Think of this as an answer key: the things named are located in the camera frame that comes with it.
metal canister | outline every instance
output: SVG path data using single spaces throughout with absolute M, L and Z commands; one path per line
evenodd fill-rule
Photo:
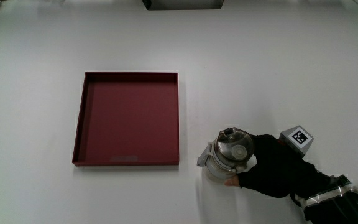
M 216 183 L 223 183 L 227 178 L 242 172 L 254 154 L 254 144 L 250 134 L 238 128 L 227 128 L 219 132 L 214 142 L 197 160 L 203 167 L 203 173 Z

tray rim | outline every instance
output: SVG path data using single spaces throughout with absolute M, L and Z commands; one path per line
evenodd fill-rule
M 88 85 L 87 83 L 89 83 L 89 79 L 90 79 L 90 75 L 91 74 L 95 74 L 95 73 L 102 73 L 102 74 L 133 74 L 133 75 L 164 75 L 164 74 L 169 74 L 169 75 L 174 75 L 175 76 L 175 81 L 176 81 L 176 85 L 175 85 L 175 91 L 177 93 L 177 97 L 176 97 L 176 105 L 177 105 L 177 139 L 178 139 L 178 146 L 177 146 L 177 154 L 178 154 L 178 159 L 177 160 L 172 160 L 172 161 L 147 161 L 147 162 L 140 162 L 138 164 L 128 164 L 126 162 L 122 162 L 122 164 L 120 162 L 88 162 L 88 161 L 78 161 L 76 160 L 76 158 L 78 157 L 78 151 L 80 150 L 80 136 L 82 135 L 82 131 L 83 131 L 83 123 L 84 123 L 84 116 L 85 116 L 85 105 L 86 105 L 86 97 L 88 96 Z M 77 127 L 76 127 L 76 134 L 75 134 L 75 143 L 74 143 L 74 151 L 73 151 L 73 157 L 71 162 L 76 165 L 76 166 L 119 166 L 119 167 L 124 167 L 124 166 L 128 166 L 128 167 L 132 167 L 132 166 L 177 166 L 179 165 L 179 161 L 180 161 L 180 150 L 179 150 L 179 145 L 180 145 L 180 140 L 179 140 L 179 72 L 178 70 L 114 70 L 114 71 L 110 71 L 110 70 L 85 70 L 85 75 L 84 75 L 84 81 L 83 81 L 83 87 L 82 87 L 83 91 L 82 91 L 82 95 L 81 95 L 81 102 L 80 102 L 80 110 L 78 112 L 78 121 L 77 121 Z

black object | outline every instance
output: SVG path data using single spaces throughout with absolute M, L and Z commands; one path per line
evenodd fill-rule
M 350 183 L 343 175 L 329 177 L 320 173 L 313 164 L 304 161 L 288 145 L 271 135 L 250 136 L 258 163 L 248 172 L 238 174 L 241 187 L 271 197 L 290 194 L 300 206 L 295 200 L 295 194 L 301 198 L 309 198 Z M 348 192 L 343 197 L 334 197 L 306 207 L 303 212 L 305 219 L 314 224 L 356 224 L 358 194 Z

red tray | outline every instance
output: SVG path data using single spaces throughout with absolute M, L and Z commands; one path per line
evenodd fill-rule
M 73 163 L 178 165 L 178 74 L 86 72 Z

white table surface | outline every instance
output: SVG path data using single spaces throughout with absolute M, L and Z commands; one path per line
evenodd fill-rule
M 85 70 L 179 72 L 178 169 L 71 163 Z M 306 160 L 358 182 L 356 5 L 1 4 L 0 223 L 306 223 L 289 197 L 210 185 L 196 167 L 219 130 L 299 124 L 315 137 Z

